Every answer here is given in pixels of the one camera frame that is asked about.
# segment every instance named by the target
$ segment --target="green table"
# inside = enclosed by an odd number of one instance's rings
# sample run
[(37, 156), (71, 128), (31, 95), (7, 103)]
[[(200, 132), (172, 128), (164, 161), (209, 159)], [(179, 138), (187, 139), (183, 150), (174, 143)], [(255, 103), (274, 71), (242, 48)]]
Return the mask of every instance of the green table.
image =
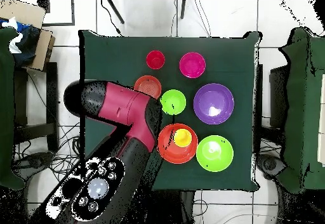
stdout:
[[(160, 189), (229, 189), (254, 191), (258, 188), (251, 178), (252, 110), (255, 77), (255, 45), (258, 32), (247, 33), (244, 38), (182, 38), (182, 37), (101, 37), (83, 31), (85, 47), (85, 78), (119, 82), (133, 86), (144, 75), (158, 78), (162, 94), (169, 89), (179, 89), (187, 98), (185, 110), (175, 116), (175, 122), (190, 126), (199, 141), (209, 135), (224, 136), (234, 148), (232, 164), (219, 173), (210, 173), (200, 167), (196, 157), (174, 165), (163, 162), (156, 178), (154, 190)], [(147, 54), (162, 51), (165, 64), (152, 70), (146, 64)], [(206, 71), (197, 79), (183, 76), (179, 70), (181, 57), (191, 51), (200, 53), (206, 60)], [(201, 122), (193, 110), (197, 90), (207, 83), (220, 83), (231, 90), (235, 107), (230, 118), (220, 125)], [(162, 127), (172, 123), (172, 117), (163, 114)], [(88, 155), (96, 145), (109, 135), (113, 126), (86, 119), (86, 146)], [(149, 161), (158, 161), (155, 149)]]
[(284, 127), (287, 168), (277, 179), (289, 192), (325, 189), (325, 168), (317, 162), (322, 75), (325, 74), (325, 40), (299, 27), (288, 44), (279, 48), (288, 58), (286, 84), (288, 116)]

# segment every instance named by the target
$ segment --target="blue cloth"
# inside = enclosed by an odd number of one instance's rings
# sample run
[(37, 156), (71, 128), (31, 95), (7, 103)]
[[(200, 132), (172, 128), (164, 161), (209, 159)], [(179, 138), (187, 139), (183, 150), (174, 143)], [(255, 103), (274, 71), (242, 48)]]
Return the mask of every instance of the blue cloth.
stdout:
[[(7, 22), (6, 20), (0, 20), (0, 24)], [(30, 27), (30, 25), (22, 24), (20, 22), (17, 22), (17, 32), (22, 32), (23, 30)]]

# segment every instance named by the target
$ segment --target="cable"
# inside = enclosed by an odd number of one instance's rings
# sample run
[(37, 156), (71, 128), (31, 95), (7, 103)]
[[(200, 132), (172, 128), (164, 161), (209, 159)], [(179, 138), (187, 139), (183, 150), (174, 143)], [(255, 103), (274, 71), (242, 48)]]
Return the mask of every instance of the cable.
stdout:
[(199, 12), (199, 15), (200, 15), (200, 17), (201, 17), (201, 20), (202, 20), (203, 26), (204, 26), (204, 28), (206, 29), (206, 33), (208, 34), (209, 37), (211, 37), (211, 36), (209, 35), (209, 32), (208, 32), (208, 30), (207, 30), (207, 28), (206, 28), (206, 25), (205, 25), (204, 21), (203, 21), (203, 18), (202, 18), (202, 16), (201, 16), (201, 12), (200, 12), (199, 7), (197, 6), (197, 3), (196, 3), (196, 8), (197, 8), (197, 10), (198, 10), (198, 12)]
[[(204, 224), (204, 217), (203, 217), (203, 214), (208, 210), (208, 204), (206, 203), (205, 200), (202, 199), (202, 193), (203, 193), (203, 190), (201, 190), (201, 199), (199, 199), (199, 200), (195, 200), (194, 203), (193, 203), (193, 204), (195, 204), (197, 201), (200, 201), (200, 202), (201, 202), (201, 213), (200, 213), (200, 214), (197, 214), (197, 215), (193, 215), (193, 216), (201, 216), (201, 218), (202, 218), (202, 222), (203, 222), (203, 224)], [(206, 205), (206, 210), (205, 210), (204, 212), (202, 211), (202, 202), (204, 202), (205, 205)]]
[(115, 26), (115, 24), (113, 23), (113, 21), (112, 21), (112, 16), (110, 15), (109, 10), (108, 10), (105, 6), (103, 6), (103, 0), (100, 0), (100, 4), (102, 5), (102, 8), (104, 8), (104, 9), (109, 13), (110, 22), (111, 22), (112, 25), (115, 27), (116, 32), (117, 32), (120, 36), (122, 36), (121, 31), (120, 31), (120, 30)]
[(66, 134), (64, 134), (61, 138), (59, 138), (59, 140), (61, 140), (62, 138), (64, 138), (65, 136), (67, 136), (67, 134), (73, 130), (80, 122), (77, 122), (75, 125), (73, 125), (73, 127), (71, 129), (68, 130), (68, 132)]
[(172, 21), (172, 23), (171, 23), (171, 33), (170, 33), (170, 37), (171, 37), (171, 35), (173, 34), (173, 25), (174, 25), (174, 18), (175, 18), (175, 16), (176, 16), (176, 13), (175, 13), (175, 15), (174, 15), (174, 17), (173, 17), (173, 21)]
[(262, 151), (260, 151), (260, 152), (275, 151), (275, 152), (278, 153), (278, 151), (276, 151), (276, 150), (278, 150), (278, 149), (281, 149), (281, 148), (273, 148), (273, 149), (269, 149), (269, 150), (262, 150)]
[(200, 213), (200, 214), (197, 214), (197, 215), (193, 215), (193, 216), (201, 216), (201, 215), (203, 215), (207, 210), (208, 210), (208, 204), (206, 203), (206, 201), (205, 200), (195, 200), (194, 201), (194, 203), (193, 204), (196, 204), (196, 202), (197, 201), (201, 201), (201, 207), (202, 207), (202, 202), (204, 202), (205, 203), (205, 205), (206, 205), (206, 210), (204, 210), (204, 212), (202, 213)]
[(304, 222), (304, 223), (315, 223), (313, 221), (301, 221), (301, 220), (289, 220), (289, 219), (286, 219), (286, 218), (280, 218), (278, 216), (271, 216), (271, 215), (262, 215), (262, 214), (240, 214), (240, 215), (237, 215), (237, 216), (233, 216), (232, 218), (230, 218), (229, 220), (227, 220), (226, 222), (224, 222), (223, 224), (226, 224), (227, 222), (229, 222), (230, 220), (233, 220), (234, 218), (238, 218), (240, 216), (268, 216), (268, 217), (271, 217), (271, 218), (277, 218), (279, 220), (287, 220), (287, 221), (297, 221), (297, 222)]
[(24, 156), (24, 152), (28, 149), (28, 148), (30, 148), (30, 146), (32, 145), (32, 142), (30, 141), (30, 140), (27, 140), (27, 142), (29, 143), (29, 145), (22, 151), (22, 157), (24, 158), (25, 156)]
[(48, 110), (48, 112), (52, 115), (52, 117), (55, 119), (56, 123), (61, 127), (61, 125), (58, 123), (58, 120), (56, 119), (56, 117), (52, 114), (52, 112), (48, 109), (48, 107), (46, 106), (45, 102), (43, 101), (43, 99), (42, 99), (42, 97), (41, 97), (41, 94), (39, 93), (38, 88), (37, 88), (37, 86), (36, 86), (36, 84), (35, 84), (33, 78), (31, 77), (31, 75), (30, 75), (28, 72), (27, 72), (27, 74), (28, 74), (28, 76), (30, 77), (30, 79), (32, 80), (32, 82), (33, 82), (33, 84), (34, 84), (34, 86), (35, 86), (35, 89), (36, 89), (36, 91), (37, 91), (37, 94), (38, 94), (38, 96), (40, 97), (41, 101), (43, 102), (44, 106), (46, 107), (46, 109)]
[(206, 13), (204, 12), (204, 9), (203, 9), (203, 7), (202, 7), (202, 5), (201, 5), (201, 1), (200, 1), (200, 0), (199, 0), (199, 4), (200, 4), (200, 7), (201, 7), (202, 10), (203, 10), (204, 16), (206, 17), (206, 21), (208, 22), (209, 32), (210, 32), (210, 37), (211, 37), (211, 29), (210, 29), (209, 20), (208, 20), (208, 18), (207, 18), (207, 16), (206, 16)]

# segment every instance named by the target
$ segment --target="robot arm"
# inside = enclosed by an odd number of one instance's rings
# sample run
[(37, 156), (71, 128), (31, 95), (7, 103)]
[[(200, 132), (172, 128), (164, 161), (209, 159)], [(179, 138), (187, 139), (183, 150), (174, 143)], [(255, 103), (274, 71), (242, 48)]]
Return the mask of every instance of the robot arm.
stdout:
[[(152, 97), (107, 81), (73, 82), (65, 90), (73, 114), (117, 125), (86, 161), (50, 193), (36, 214), (55, 224), (120, 224), (140, 186), (161, 123), (161, 104)], [(119, 133), (119, 126), (129, 131)]]

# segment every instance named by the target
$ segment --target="lime green cup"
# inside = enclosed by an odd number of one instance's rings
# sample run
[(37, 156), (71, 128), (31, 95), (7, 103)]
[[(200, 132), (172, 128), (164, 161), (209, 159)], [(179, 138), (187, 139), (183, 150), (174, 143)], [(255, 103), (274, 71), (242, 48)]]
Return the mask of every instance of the lime green cup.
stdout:
[(230, 166), (234, 150), (230, 142), (222, 136), (205, 137), (197, 146), (196, 158), (202, 168), (210, 172), (220, 172)]
[(167, 115), (178, 115), (186, 107), (186, 97), (177, 89), (170, 89), (165, 92), (160, 98), (160, 102), (163, 105), (162, 111)]

